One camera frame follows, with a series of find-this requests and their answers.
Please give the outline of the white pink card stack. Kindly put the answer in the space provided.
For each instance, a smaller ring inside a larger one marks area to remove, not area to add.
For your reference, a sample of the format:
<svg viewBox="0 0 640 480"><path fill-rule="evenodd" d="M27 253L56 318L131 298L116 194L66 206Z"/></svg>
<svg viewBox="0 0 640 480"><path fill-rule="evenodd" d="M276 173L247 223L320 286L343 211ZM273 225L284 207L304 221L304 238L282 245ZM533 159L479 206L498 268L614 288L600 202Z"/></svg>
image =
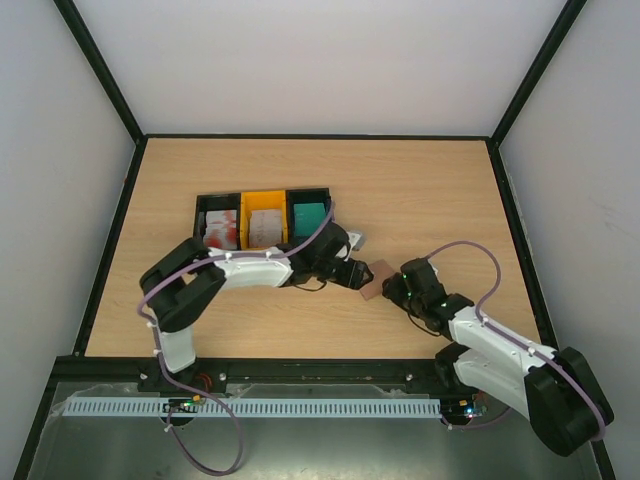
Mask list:
<svg viewBox="0 0 640 480"><path fill-rule="evenodd" d="M248 245L268 248L282 241L282 212L278 209L254 210L249 219Z"/></svg>

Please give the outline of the yellow bin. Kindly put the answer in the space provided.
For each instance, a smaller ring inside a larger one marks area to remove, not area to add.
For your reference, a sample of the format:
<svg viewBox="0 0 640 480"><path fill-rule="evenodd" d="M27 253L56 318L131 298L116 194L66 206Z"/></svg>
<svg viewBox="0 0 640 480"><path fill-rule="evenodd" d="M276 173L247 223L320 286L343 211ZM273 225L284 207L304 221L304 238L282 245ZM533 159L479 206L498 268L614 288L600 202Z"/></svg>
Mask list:
<svg viewBox="0 0 640 480"><path fill-rule="evenodd" d="M287 241L286 192L242 192L238 233L242 250L258 250Z"/></svg>

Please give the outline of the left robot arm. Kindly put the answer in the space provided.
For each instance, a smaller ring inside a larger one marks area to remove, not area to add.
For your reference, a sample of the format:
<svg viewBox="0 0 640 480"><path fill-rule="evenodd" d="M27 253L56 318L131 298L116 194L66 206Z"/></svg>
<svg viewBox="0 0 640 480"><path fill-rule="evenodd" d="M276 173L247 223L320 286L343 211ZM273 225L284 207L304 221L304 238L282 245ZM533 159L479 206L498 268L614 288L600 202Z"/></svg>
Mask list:
<svg viewBox="0 0 640 480"><path fill-rule="evenodd" d="M139 311L151 310L148 322L163 366L178 373L194 364L193 324L221 291L298 287L312 278L351 290L369 285L373 273L351 257L361 243L360 234L332 221L301 242L264 250L220 250L195 237L183 241L139 281Z"/></svg>

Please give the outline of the black bin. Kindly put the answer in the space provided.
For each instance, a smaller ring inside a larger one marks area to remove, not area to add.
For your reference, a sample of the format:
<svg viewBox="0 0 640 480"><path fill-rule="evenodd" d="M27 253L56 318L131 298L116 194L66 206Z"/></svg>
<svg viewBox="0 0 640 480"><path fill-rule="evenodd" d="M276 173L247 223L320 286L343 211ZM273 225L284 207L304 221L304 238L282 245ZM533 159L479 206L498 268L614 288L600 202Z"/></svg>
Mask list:
<svg viewBox="0 0 640 480"><path fill-rule="evenodd" d="M240 193L198 195L193 236L209 248L240 249Z"/></svg>
<svg viewBox="0 0 640 480"><path fill-rule="evenodd" d="M295 243L310 237L325 219L330 205L330 190L326 187L287 190L289 242Z"/></svg>

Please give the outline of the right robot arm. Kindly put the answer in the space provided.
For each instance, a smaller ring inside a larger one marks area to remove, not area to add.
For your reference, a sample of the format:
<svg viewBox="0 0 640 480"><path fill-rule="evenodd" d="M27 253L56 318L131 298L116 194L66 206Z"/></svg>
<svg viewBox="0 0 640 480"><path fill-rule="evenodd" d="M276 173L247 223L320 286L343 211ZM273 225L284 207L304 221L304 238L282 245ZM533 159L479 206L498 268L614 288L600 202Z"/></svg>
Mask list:
<svg viewBox="0 0 640 480"><path fill-rule="evenodd" d="M527 419L554 453L568 456L600 440L613 410L578 350L538 344L488 317L467 297L447 293L431 263L411 260L382 283L383 296L449 339L436 359L445 390L481 390Z"/></svg>

